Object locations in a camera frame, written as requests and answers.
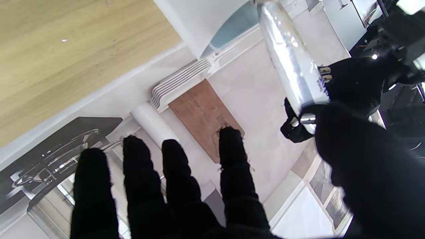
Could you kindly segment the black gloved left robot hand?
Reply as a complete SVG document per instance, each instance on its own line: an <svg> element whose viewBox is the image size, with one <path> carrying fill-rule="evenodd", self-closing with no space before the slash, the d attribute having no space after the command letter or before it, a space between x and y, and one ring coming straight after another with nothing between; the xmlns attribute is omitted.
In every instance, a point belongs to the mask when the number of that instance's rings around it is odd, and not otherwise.
<svg viewBox="0 0 425 239"><path fill-rule="evenodd" d="M324 103L308 103L295 113L289 100L284 101L287 120L280 131L285 138L299 143L314 135L307 131L301 122L302 116L312 114L319 116L329 103L340 103L362 119L368 119L375 113L381 96L397 78L400 64L395 58L372 59L370 56L347 58L328 66L320 66L319 71L329 100Z"/></svg>

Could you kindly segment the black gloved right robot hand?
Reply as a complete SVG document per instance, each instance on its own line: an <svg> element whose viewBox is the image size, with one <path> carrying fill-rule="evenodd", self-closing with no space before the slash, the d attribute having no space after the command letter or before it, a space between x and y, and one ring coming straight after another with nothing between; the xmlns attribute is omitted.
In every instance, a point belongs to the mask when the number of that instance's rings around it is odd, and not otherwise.
<svg viewBox="0 0 425 239"><path fill-rule="evenodd" d="M315 142L332 169L331 180L362 231L357 239L424 238L424 160L391 133L339 103L310 108ZM201 200L181 145L162 144L166 196L145 143L123 141L124 186L132 239L276 239L259 202L240 131L219 131L220 187L225 227ZM116 203L105 153L82 151L75 173L71 239L118 239Z"/></svg>

